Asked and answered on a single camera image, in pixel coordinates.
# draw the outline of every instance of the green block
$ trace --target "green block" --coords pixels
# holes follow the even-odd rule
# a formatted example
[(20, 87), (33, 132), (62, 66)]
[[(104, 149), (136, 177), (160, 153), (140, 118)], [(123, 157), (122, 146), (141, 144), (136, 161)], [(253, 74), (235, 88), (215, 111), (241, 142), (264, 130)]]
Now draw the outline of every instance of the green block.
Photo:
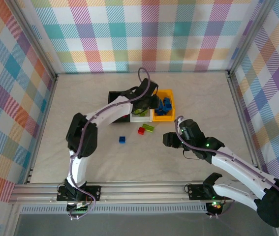
[(153, 126), (147, 124), (143, 124), (143, 128), (146, 129), (148, 132), (153, 132), (155, 129)]

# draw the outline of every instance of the red block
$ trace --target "red block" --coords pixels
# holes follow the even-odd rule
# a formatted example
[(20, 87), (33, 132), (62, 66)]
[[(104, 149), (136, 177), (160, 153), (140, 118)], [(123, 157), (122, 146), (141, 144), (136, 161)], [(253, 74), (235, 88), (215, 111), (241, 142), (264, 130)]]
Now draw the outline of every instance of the red block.
[(140, 128), (138, 129), (138, 133), (143, 135), (143, 134), (145, 133), (145, 128), (140, 127)]

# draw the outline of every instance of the white table surface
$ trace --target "white table surface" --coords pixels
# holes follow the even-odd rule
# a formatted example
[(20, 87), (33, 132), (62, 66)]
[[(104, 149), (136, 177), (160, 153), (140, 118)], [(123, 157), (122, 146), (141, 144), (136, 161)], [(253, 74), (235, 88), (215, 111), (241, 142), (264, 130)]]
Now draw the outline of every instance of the white table surface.
[[(206, 136), (222, 141), (250, 162), (248, 148), (225, 74), (151, 73), (159, 89), (171, 89), (175, 113), (195, 120)], [(72, 117), (107, 104), (108, 92), (139, 85), (136, 73), (60, 75), (31, 182), (62, 182), (68, 173), (65, 136)], [(137, 133), (142, 123), (116, 123), (98, 133), (98, 147), (89, 160), (87, 181), (204, 180), (226, 173), (203, 160), (187, 160), (182, 149), (165, 147), (162, 135), (174, 132), (173, 122), (151, 122), (153, 133)], [(119, 144), (126, 136), (126, 144)], [(188, 157), (195, 157), (190, 151)]]

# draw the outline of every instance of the metal grille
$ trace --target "metal grille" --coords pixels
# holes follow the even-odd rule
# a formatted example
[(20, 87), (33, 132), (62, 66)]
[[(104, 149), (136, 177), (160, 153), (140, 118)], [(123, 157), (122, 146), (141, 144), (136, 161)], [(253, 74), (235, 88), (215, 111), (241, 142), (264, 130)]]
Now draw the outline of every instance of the metal grille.
[[(186, 204), (103, 204), (95, 206), (93, 214), (160, 214), (160, 213), (203, 213), (207, 212), (205, 203)], [(24, 205), (21, 214), (61, 214), (66, 205)]]

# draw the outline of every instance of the yellow bin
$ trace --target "yellow bin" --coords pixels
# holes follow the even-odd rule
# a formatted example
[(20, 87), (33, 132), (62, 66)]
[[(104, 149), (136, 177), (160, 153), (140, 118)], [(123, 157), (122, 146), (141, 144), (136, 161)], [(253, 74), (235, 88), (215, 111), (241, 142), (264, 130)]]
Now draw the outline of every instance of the yellow bin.
[(164, 116), (158, 116), (157, 113), (153, 112), (153, 121), (174, 121), (175, 119), (175, 106), (174, 106), (174, 99), (173, 99), (173, 93), (170, 89), (165, 90), (158, 90), (157, 96), (163, 101), (165, 97), (170, 99), (172, 110), (168, 112), (168, 114)]

